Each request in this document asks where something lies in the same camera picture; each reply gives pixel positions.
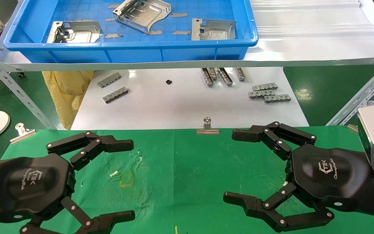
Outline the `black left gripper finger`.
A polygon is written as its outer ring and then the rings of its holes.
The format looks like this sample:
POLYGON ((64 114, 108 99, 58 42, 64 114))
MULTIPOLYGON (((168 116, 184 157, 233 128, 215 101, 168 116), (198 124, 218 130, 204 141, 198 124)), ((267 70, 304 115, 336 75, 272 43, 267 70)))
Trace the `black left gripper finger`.
POLYGON ((92 131, 79 133, 51 142, 46 146, 48 153, 64 155, 79 150, 70 158, 71 167, 79 171, 102 152, 114 153, 131 151, 134 142, 131 139, 117 140, 113 135, 97 135, 92 131))
MULTIPOLYGON (((76 234, 110 234, 114 225, 122 222, 130 222, 135 219, 132 210, 102 214, 90 218, 70 197, 64 197, 61 205, 81 224, 76 234)), ((57 232, 41 228, 42 218, 33 218, 21 229, 21 234, 57 234, 57 232)))

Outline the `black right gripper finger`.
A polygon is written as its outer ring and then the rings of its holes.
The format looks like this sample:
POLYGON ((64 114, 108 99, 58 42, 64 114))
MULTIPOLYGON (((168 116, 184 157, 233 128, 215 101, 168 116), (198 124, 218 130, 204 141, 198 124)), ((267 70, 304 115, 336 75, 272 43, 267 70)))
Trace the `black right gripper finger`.
POLYGON ((292 148, 285 143, 294 145, 314 145, 317 137, 292 126, 273 122, 268 125, 253 125, 249 129, 234 129, 232 139, 239 142, 263 142, 283 161, 290 160, 292 148))
POLYGON ((245 194, 224 192, 225 203, 241 206, 248 217, 263 220, 276 232, 287 232, 327 225, 334 219, 334 214, 321 203, 313 203, 314 212, 282 216, 276 211, 286 200, 292 197, 297 187, 287 183, 278 192, 272 194, 266 201, 245 194))

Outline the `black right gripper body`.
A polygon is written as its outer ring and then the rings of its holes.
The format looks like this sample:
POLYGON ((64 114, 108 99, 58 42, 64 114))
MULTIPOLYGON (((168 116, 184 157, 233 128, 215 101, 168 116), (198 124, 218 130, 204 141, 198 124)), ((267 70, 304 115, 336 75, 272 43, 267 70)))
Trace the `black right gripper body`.
POLYGON ((292 152, 289 161, 294 196, 310 208, 322 204, 343 212, 365 211, 365 185, 370 175, 364 153, 342 148, 304 145, 292 152))

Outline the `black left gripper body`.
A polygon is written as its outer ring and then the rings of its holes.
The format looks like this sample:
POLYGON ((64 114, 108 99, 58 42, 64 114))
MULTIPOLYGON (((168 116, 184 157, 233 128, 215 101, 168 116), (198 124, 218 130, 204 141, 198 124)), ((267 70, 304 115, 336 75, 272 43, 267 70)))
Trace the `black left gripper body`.
POLYGON ((49 220, 64 207, 76 183, 70 163, 51 153, 0 161, 0 223, 40 218, 49 220))

